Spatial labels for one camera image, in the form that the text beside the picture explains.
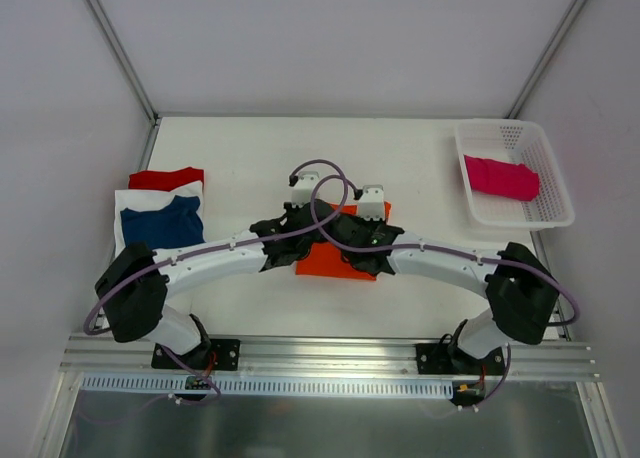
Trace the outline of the orange t shirt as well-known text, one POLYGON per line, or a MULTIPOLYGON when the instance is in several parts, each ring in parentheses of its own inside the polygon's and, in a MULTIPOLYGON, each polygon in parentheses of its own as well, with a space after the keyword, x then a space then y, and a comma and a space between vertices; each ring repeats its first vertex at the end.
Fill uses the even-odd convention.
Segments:
POLYGON ((314 243, 309 255, 296 263, 295 274, 375 282, 377 278, 354 269, 344 261, 341 250, 331 242, 314 243))

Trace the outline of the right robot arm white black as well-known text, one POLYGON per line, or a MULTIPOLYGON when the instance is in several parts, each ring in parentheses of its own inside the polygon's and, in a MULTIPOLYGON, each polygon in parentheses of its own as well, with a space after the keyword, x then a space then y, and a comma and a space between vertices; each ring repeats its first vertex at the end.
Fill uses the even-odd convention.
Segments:
POLYGON ((559 292, 552 275, 526 246, 502 250, 450 247, 383 221, 342 214, 326 226, 328 240, 358 271, 416 275, 485 299, 488 309, 463 320, 447 345, 449 365, 470 373, 494 350, 542 342, 559 292))

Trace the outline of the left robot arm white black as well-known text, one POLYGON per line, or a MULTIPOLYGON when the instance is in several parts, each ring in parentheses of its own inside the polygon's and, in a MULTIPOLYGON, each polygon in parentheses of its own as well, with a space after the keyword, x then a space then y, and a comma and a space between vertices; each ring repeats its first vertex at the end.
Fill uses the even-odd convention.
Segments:
POLYGON ((227 241, 156 250, 143 242, 126 246, 95 285, 108 331, 117 343, 148 340, 170 349, 185 367, 203 365, 209 355, 204 326, 196 316, 172 308, 169 299, 215 279, 305 258, 322 238, 312 218, 333 212, 320 200, 287 203, 282 217, 256 222, 227 241))

